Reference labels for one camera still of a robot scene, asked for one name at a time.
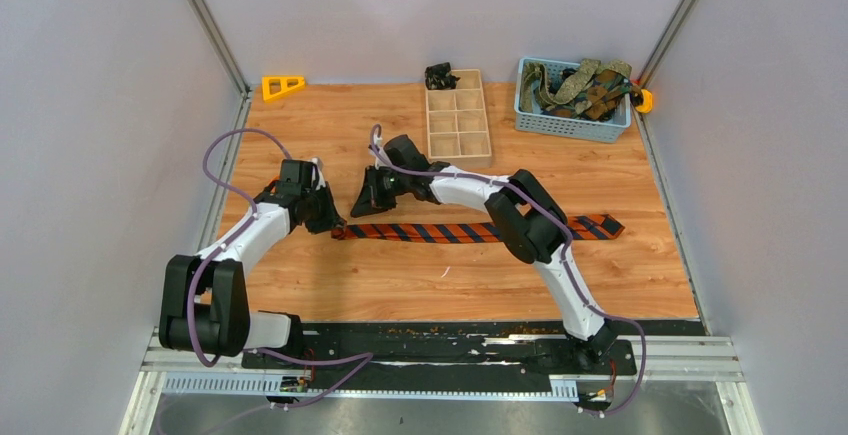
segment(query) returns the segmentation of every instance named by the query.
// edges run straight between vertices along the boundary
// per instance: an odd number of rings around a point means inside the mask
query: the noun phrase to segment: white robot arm
[[[159,321],[163,347],[191,350],[187,322],[189,281],[206,263],[194,297],[195,330],[206,353],[234,356],[245,349],[268,347],[299,356],[303,333],[300,319],[285,313],[250,312],[245,281],[259,260],[295,227],[310,233],[344,227],[321,161],[284,160],[280,176],[255,199],[255,211],[223,237],[194,256],[177,255],[165,271]],[[211,290],[209,304],[199,295]]]
[[[588,308],[596,304],[564,235],[535,209],[522,215],[518,207],[524,200],[504,188],[506,184],[520,187],[565,223],[565,214],[530,172],[488,176],[465,172],[445,162],[430,163],[406,135],[395,137],[382,147],[372,146],[372,151],[379,153],[377,162],[365,170],[364,186],[351,216],[390,210],[396,205],[395,197],[405,193],[412,193],[419,200],[487,212],[510,252],[520,261],[532,264],[542,276],[559,308],[566,333],[586,342],[585,351],[592,359],[609,350],[616,334],[604,317]],[[577,293],[575,284],[585,299]]]

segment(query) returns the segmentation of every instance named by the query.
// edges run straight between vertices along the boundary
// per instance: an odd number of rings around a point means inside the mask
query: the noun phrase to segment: cable
[[[277,352],[274,352],[272,350],[268,350],[266,348],[257,348],[256,353],[268,355],[270,357],[278,358],[280,360],[283,360],[283,361],[289,362],[289,363],[295,363],[297,365],[303,365],[303,366],[310,366],[311,365],[311,366],[314,366],[314,367],[332,367],[332,366],[336,366],[336,365],[344,365],[346,363],[355,362],[357,360],[362,360],[361,362],[359,362],[359,365],[354,367],[353,370],[347,372],[347,374],[344,377],[340,378],[338,382],[334,383],[333,385],[330,386],[330,388],[324,390],[323,392],[319,393],[318,395],[316,395],[312,398],[306,399],[302,402],[277,404],[277,405],[282,405],[283,410],[288,410],[290,408],[308,407],[309,405],[312,405],[313,403],[317,403],[317,402],[321,401],[321,399],[323,399],[327,395],[335,392],[346,381],[350,380],[351,377],[356,375],[357,372],[362,370],[362,368],[365,367],[365,365],[368,365],[368,362],[370,362],[371,359],[374,358],[374,354],[371,353],[371,352],[360,353],[358,355],[353,355],[353,356],[350,356],[350,357],[347,357],[347,358],[340,358],[338,360],[301,360],[299,358],[292,358],[292,357],[283,355],[282,353],[277,353]]]
[[[318,395],[315,395],[312,398],[306,399],[302,402],[298,401],[298,402],[295,402],[295,403],[272,403],[270,406],[268,404],[262,404],[262,405],[259,405],[259,406],[253,407],[253,408],[249,408],[249,409],[247,409],[247,410],[245,410],[241,413],[238,413],[238,414],[224,420],[223,422],[219,423],[218,425],[215,425],[212,428],[208,428],[208,429],[204,430],[203,432],[201,432],[201,435],[209,435],[210,433],[215,433],[218,430],[221,430],[222,428],[226,427],[227,425],[230,425],[230,424],[232,424],[232,423],[234,423],[238,420],[241,420],[242,418],[245,418],[249,415],[253,415],[254,413],[257,413],[257,412],[261,412],[262,410],[268,410],[269,408],[280,407],[284,411],[289,411],[289,409],[292,409],[292,408],[303,408],[303,407],[308,407],[309,405],[312,405],[313,403],[317,403],[317,402],[321,401],[327,395],[335,392],[340,386],[342,386],[345,382],[350,380],[351,377],[353,377],[360,370],[362,370],[362,368],[364,368],[365,365],[368,365],[368,362],[370,362],[371,359],[374,358],[374,354],[371,353],[371,352],[360,353],[358,355],[353,355],[353,356],[346,357],[346,358],[340,358],[338,360],[301,360],[299,358],[289,357],[289,356],[283,355],[281,353],[277,353],[277,352],[274,352],[272,350],[268,350],[266,348],[256,348],[256,349],[251,349],[251,350],[245,350],[244,353],[261,353],[263,355],[268,355],[268,356],[283,360],[285,362],[294,363],[294,364],[302,365],[302,366],[305,366],[305,367],[310,366],[310,365],[313,366],[313,367],[315,367],[315,366],[332,367],[332,366],[337,366],[337,365],[344,365],[344,364],[347,364],[347,363],[350,363],[350,362],[355,362],[357,360],[362,360],[362,361],[359,362],[359,365],[354,367],[353,370],[349,371],[344,377],[339,379],[339,381],[337,381],[332,386],[330,386],[330,388],[324,390],[323,392],[319,393]],[[169,404],[168,406],[160,406],[159,409],[156,411],[155,426],[156,426],[156,432],[157,432],[158,435],[166,435],[165,432],[162,430],[162,414],[165,412],[165,410],[170,408],[170,405],[171,404]]]
[[[614,415],[614,414],[624,410],[628,405],[630,405],[630,403],[636,397],[636,394],[639,392],[639,388],[642,385],[642,379],[644,378],[644,375],[645,375],[645,362],[647,360],[647,351],[646,350],[647,350],[647,345],[648,345],[648,342],[645,339],[645,331],[642,329],[642,326],[639,325],[639,323],[636,322],[635,320],[630,319],[630,318],[626,318],[626,317],[619,317],[619,316],[616,316],[616,315],[610,315],[610,314],[604,312],[603,310],[599,309],[598,307],[595,307],[591,303],[589,303],[589,298],[586,296],[586,294],[583,293],[583,290],[580,289],[580,286],[577,283],[577,279],[574,277],[574,273],[572,273],[572,271],[571,271],[571,267],[565,261],[566,251],[571,246],[571,242],[574,240],[574,237],[571,235],[571,230],[569,230],[568,227],[562,221],[560,221],[554,214],[552,214],[552,213],[548,212],[547,210],[545,210],[544,208],[542,208],[542,206],[539,205],[538,203],[536,203],[535,200],[530,198],[529,195],[527,195],[520,188],[516,187],[515,185],[513,185],[509,182],[503,182],[503,181],[500,181],[500,180],[493,180],[490,177],[487,177],[485,175],[480,175],[480,174],[477,174],[477,173],[468,173],[468,172],[462,172],[462,173],[457,173],[457,172],[450,172],[450,173],[419,172],[419,171],[416,171],[416,170],[407,170],[405,168],[398,167],[397,165],[393,164],[392,161],[388,159],[388,157],[386,157],[383,153],[381,153],[380,147],[377,146],[377,138],[376,137],[381,137],[382,134],[383,134],[383,127],[380,126],[379,123],[375,124],[373,127],[371,127],[371,135],[369,137],[368,148],[369,148],[369,150],[371,150],[371,153],[373,153],[374,156],[377,157],[377,159],[380,160],[380,162],[383,165],[391,168],[392,170],[396,170],[396,171],[403,173],[405,175],[412,175],[412,176],[415,176],[415,177],[468,178],[468,179],[471,179],[471,180],[477,180],[477,181],[480,181],[480,182],[491,183],[492,185],[507,188],[507,189],[511,190],[512,192],[514,192],[516,195],[518,195],[522,200],[524,200],[525,202],[530,204],[531,207],[536,209],[536,211],[541,213],[545,218],[550,220],[551,223],[553,223],[557,228],[560,229],[560,231],[563,233],[563,236],[565,237],[565,242],[563,243],[562,250],[560,251],[560,262],[562,262],[562,265],[565,268],[566,274],[568,274],[568,279],[571,282],[571,286],[574,288],[574,291],[577,293],[577,297],[580,299],[580,301],[583,303],[583,305],[589,311],[591,311],[592,313],[594,313],[598,316],[601,316],[603,318],[609,319],[609,320],[616,320],[616,321],[619,321],[619,322],[624,322],[624,323],[632,325],[636,329],[636,331],[639,333],[639,340],[642,344],[642,359],[641,359],[640,364],[639,364],[639,372],[636,375],[636,385],[633,387],[633,390],[630,392],[630,394],[627,396],[627,398],[624,399],[624,401],[621,403],[621,405],[619,405],[615,408],[609,409],[605,412],[598,412],[598,411],[595,411],[595,410],[587,410],[587,412],[603,417],[605,414],[606,415]]]
[[[265,137],[269,138],[272,142],[274,142],[278,147],[280,147],[280,150],[283,152],[283,155],[285,155],[286,159],[291,160],[291,158],[292,158],[291,154],[288,152],[288,150],[286,150],[286,147],[284,147],[283,144],[276,137],[274,137],[270,133],[266,132],[265,130],[261,130],[261,129],[258,129],[258,128],[241,128],[241,129],[237,129],[237,130],[230,130],[229,132],[226,132],[226,133],[222,134],[221,136],[219,136],[218,138],[216,138],[215,141],[212,142],[211,145],[209,145],[209,148],[206,149],[206,153],[203,155],[203,173],[206,175],[206,177],[208,177],[210,180],[215,182],[216,185],[223,187],[224,189],[229,190],[233,193],[236,193],[236,194],[240,195],[242,198],[244,198],[245,200],[247,200],[247,203],[250,205],[250,214],[251,214],[251,217],[248,217],[245,220],[244,223],[239,225],[238,228],[236,228],[236,230],[233,232],[233,234],[231,236],[227,237],[227,239],[225,239],[223,241],[223,243],[221,243],[217,247],[215,247],[215,249],[213,249],[212,252],[206,258],[204,258],[201,261],[200,266],[197,267],[197,270],[194,272],[194,276],[191,279],[191,283],[189,284],[188,297],[186,299],[186,312],[187,312],[186,318],[187,318],[187,321],[188,321],[188,332],[189,332],[189,338],[191,339],[191,348],[192,348],[192,350],[194,350],[194,353],[195,353],[195,355],[197,355],[197,359],[200,361],[200,363],[202,363],[206,367],[214,366],[216,363],[218,363],[218,360],[221,358],[221,356],[215,355],[215,357],[212,360],[209,360],[209,359],[206,358],[206,355],[203,353],[203,350],[200,346],[200,340],[199,340],[198,335],[197,335],[197,324],[195,323],[195,317],[194,317],[194,315],[195,315],[194,314],[194,294],[197,291],[197,286],[200,283],[200,278],[203,275],[203,272],[206,270],[206,267],[209,266],[209,263],[212,260],[214,260],[215,257],[217,257],[221,252],[223,252],[223,250],[224,250],[223,247],[225,245],[229,245],[233,240],[238,238],[239,235],[244,233],[244,231],[247,230],[250,227],[251,224],[253,224],[253,221],[255,220],[254,215],[257,213],[256,202],[253,201],[253,199],[250,197],[250,195],[247,194],[247,192],[245,192],[244,190],[241,190],[241,189],[239,189],[239,188],[237,188],[233,185],[230,185],[229,183],[221,180],[220,178],[216,177],[214,174],[212,174],[212,172],[209,171],[209,167],[208,167],[209,157],[212,154],[212,150],[214,150],[215,147],[217,147],[219,143],[221,143],[222,141],[224,141],[228,137],[231,137],[233,135],[237,135],[239,133],[247,133],[247,132],[259,133],[261,135],[264,135]],[[290,408],[306,407],[306,406],[312,405],[313,403],[316,403],[316,402],[322,400],[327,395],[333,393],[342,384],[347,382],[351,377],[353,377],[357,372],[359,372],[363,367],[365,367],[365,365],[367,365],[368,362],[370,362],[372,358],[374,358],[373,353],[365,352],[365,353],[360,353],[358,355],[354,355],[352,357],[342,358],[342,359],[339,359],[339,360],[323,360],[323,361],[322,360],[300,360],[298,358],[288,357],[288,356],[285,356],[285,355],[282,355],[282,354],[279,354],[279,353],[276,353],[276,352],[273,352],[271,350],[264,349],[264,348],[255,349],[253,351],[255,353],[262,353],[264,355],[269,355],[269,356],[272,356],[272,357],[275,357],[275,358],[279,358],[279,359],[287,361],[289,363],[295,363],[295,364],[303,365],[303,366],[311,366],[312,367],[312,378],[313,379],[315,378],[315,367],[316,366],[344,365],[346,363],[354,362],[356,360],[362,360],[359,363],[359,365],[357,365],[356,367],[353,368],[353,370],[348,372],[339,381],[337,381],[332,386],[330,386],[330,388],[324,390],[323,392],[319,393],[315,397],[312,397],[312,398],[310,398],[306,401],[303,401],[303,402],[298,401],[297,403],[291,403],[291,404],[287,403],[287,404],[273,404],[272,405],[272,407],[282,406],[282,408],[286,411],[288,411]],[[160,435],[164,435],[164,432],[162,431],[162,426],[161,426],[161,415],[169,407],[170,407],[170,405],[169,406],[163,405],[156,412],[156,431]],[[208,435],[210,433],[216,432],[216,431],[224,428],[227,425],[230,425],[231,423],[233,423],[237,420],[240,420],[240,419],[242,419],[242,418],[244,418],[248,415],[252,415],[256,412],[264,410],[267,407],[268,407],[267,405],[261,405],[261,406],[254,407],[254,408],[251,408],[249,410],[246,410],[242,413],[239,413],[239,414],[225,420],[224,422],[222,422],[222,423],[220,423],[220,424],[218,424],[218,425],[216,425],[216,426],[214,426],[210,429],[203,431],[202,435]]]
[[[218,144],[222,141],[226,140],[229,137],[232,137],[233,135],[248,132],[265,135],[272,142],[277,144],[278,147],[280,147],[280,150],[282,150],[283,155],[285,155],[287,159],[291,159],[291,154],[288,152],[288,150],[286,150],[286,147],[284,147],[283,144],[279,140],[277,140],[275,136],[271,135],[265,130],[260,130],[258,128],[239,128],[237,130],[230,130],[229,132],[224,133],[220,137],[216,138],[215,141],[212,142],[211,145],[209,145],[209,148],[206,149],[206,153],[203,155],[203,173],[206,174],[206,177],[209,178],[209,180],[215,182],[215,184],[219,187],[223,187],[226,190],[236,193],[245,200],[247,200],[247,203],[250,204],[250,214],[252,215],[251,217],[248,217],[247,220],[244,221],[244,223],[239,225],[239,227],[236,228],[235,232],[233,232],[232,235],[230,235],[226,240],[224,240],[223,243],[215,247],[215,249],[213,249],[212,252],[200,262],[200,266],[197,267],[197,270],[195,270],[194,272],[194,276],[191,277],[191,283],[189,284],[188,288],[188,297],[186,299],[186,319],[188,321],[188,335],[189,339],[191,339],[191,348],[192,350],[194,350],[194,354],[197,355],[197,359],[200,360],[200,363],[202,363],[206,367],[215,366],[215,364],[218,363],[218,359],[221,358],[221,355],[215,355],[212,360],[209,360],[208,358],[206,358],[206,355],[204,355],[203,353],[203,349],[200,347],[200,339],[197,336],[197,324],[195,323],[194,318],[194,294],[195,292],[197,292],[197,286],[200,284],[200,277],[203,275],[203,272],[206,270],[206,267],[209,266],[209,263],[212,262],[215,257],[220,255],[221,252],[224,251],[224,246],[229,245],[233,240],[238,238],[239,235],[244,233],[244,231],[247,230],[250,225],[253,224],[253,221],[255,220],[254,216],[257,212],[256,202],[253,201],[253,199],[250,197],[250,195],[247,194],[247,192],[240,188],[234,187],[233,185],[230,185],[229,183],[221,180],[209,171],[209,156],[212,154],[212,150],[214,150],[215,147],[217,147]]]

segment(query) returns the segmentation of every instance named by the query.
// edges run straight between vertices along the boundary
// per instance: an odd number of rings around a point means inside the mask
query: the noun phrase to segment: wooden compartment box
[[[492,166],[480,70],[452,70],[455,90],[426,90],[427,157],[471,170]]]

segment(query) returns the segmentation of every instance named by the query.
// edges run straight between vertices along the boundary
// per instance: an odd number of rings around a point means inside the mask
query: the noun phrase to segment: blue plastic basket
[[[632,118],[630,95],[624,96],[624,100],[616,107],[615,114],[606,122],[542,115],[542,110],[539,108],[539,104],[535,99],[533,100],[533,112],[522,112],[518,108],[521,101],[521,76],[528,62],[543,64],[547,68],[551,80],[556,83],[561,80],[560,73],[562,73],[563,69],[580,66],[579,63],[557,62],[554,60],[543,60],[541,58],[522,58],[518,62],[518,83],[515,84],[516,130],[612,143],[618,139],[618,136],[624,132],[624,129],[630,126],[630,120]],[[539,83],[539,81],[533,82],[533,88],[536,89]]]

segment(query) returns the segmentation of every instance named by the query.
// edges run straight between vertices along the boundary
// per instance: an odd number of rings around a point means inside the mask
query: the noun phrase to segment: camouflage fabric
[[[621,97],[639,93],[639,87],[630,82],[630,71],[630,65],[620,60],[601,64],[598,60],[585,59],[556,94],[551,94],[551,80],[545,66],[531,62],[522,76],[519,108],[531,112],[535,99],[545,115],[606,121],[612,117]],[[536,80],[540,81],[539,88],[533,90]]]

